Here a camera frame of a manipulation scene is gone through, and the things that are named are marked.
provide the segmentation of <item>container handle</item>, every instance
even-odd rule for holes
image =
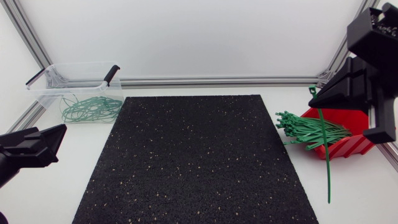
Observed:
[[[29,86],[31,82],[33,82],[43,71],[45,68],[41,69],[35,76],[33,76],[25,85]]]
[[[119,69],[120,69],[119,66],[113,65],[112,68],[111,68],[111,70],[108,72],[108,74],[106,74],[106,76],[105,76],[105,78],[104,78],[104,81],[107,81],[107,82],[108,82],[108,86],[109,86],[109,83],[111,82],[112,78],[114,77],[114,74],[116,74],[116,72],[117,72]]]

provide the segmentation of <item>clear plastic bin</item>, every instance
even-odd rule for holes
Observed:
[[[26,83],[61,123],[113,123],[124,97],[113,62],[54,64]]]

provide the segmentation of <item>red plastic container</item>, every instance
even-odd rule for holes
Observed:
[[[340,124],[353,133],[353,136],[343,138],[329,146],[330,160],[340,156],[347,158],[356,153],[361,153],[363,155],[374,146],[374,144],[362,134],[363,130],[369,128],[368,116],[362,111],[322,109],[322,113],[325,120]],[[311,108],[305,112],[302,117],[319,118],[318,109]],[[324,145],[316,147],[315,152],[317,152],[319,158],[326,159]]]

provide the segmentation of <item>black rubber mat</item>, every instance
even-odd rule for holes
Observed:
[[[318,223],[259,95],[127,98],[74,223]]]

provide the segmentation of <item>white table surface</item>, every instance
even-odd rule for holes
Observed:
[[[301,115],[309,109],[307,87],[169,88],[124,90],[124,96],[260,94],[274,123],[275,112]],[[45,113],[39,129],[58,124]],[[9,223],[71,223],[112,124],[68,124],[58,163],[21,169],[0,189],[0,211]],[[286,140],[283,130],[278,130]],[[286,147],[320,223],[398,223],[398,173],[377,149],[331,161],[331,204],[327,203],[326,163],[303,146]]]

